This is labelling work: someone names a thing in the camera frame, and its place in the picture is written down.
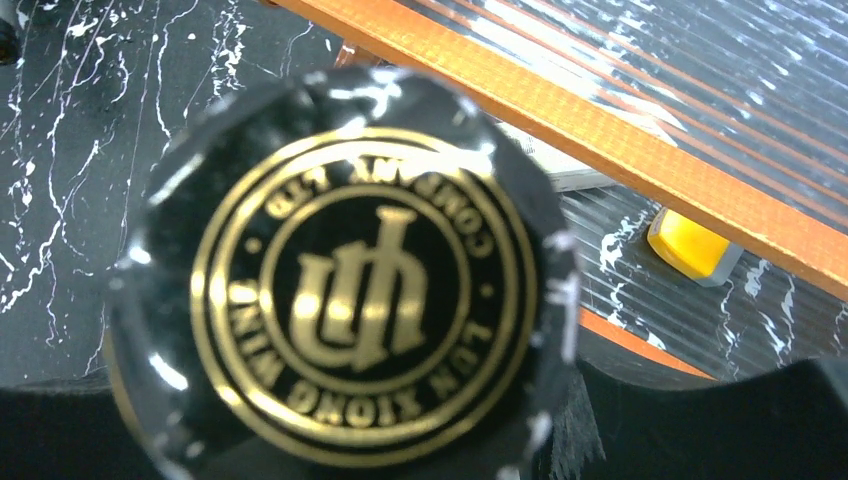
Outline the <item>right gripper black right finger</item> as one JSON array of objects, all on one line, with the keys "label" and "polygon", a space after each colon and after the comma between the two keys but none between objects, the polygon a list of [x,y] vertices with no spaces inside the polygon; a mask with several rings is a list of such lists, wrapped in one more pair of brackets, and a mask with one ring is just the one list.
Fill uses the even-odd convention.
[{"label": "right gripper black right finger", "polygon": [[563,373],[563,472],[580,479],[844,479],[847,362],[695,390]]}]

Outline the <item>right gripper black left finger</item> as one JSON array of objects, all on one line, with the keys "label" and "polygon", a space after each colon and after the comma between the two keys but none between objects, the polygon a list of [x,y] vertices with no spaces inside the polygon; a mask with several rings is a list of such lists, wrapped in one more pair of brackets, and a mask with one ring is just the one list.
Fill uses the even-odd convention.
[{"label": "right gripper black left finger", "polygon": [[1,389],[3,479],[157,479],[107,373]]}]

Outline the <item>clear bottle black gold cap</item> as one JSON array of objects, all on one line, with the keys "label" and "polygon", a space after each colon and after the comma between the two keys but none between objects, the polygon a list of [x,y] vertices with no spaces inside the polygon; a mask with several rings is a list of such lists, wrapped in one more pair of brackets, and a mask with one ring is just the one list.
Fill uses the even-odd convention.
[{"label": "clear bottle black gold cap", "polygon": [[579,284],[548,177],[470,99],[316,71],[172,144],[110,285],[110,376],[168,479],[528,479]]}]

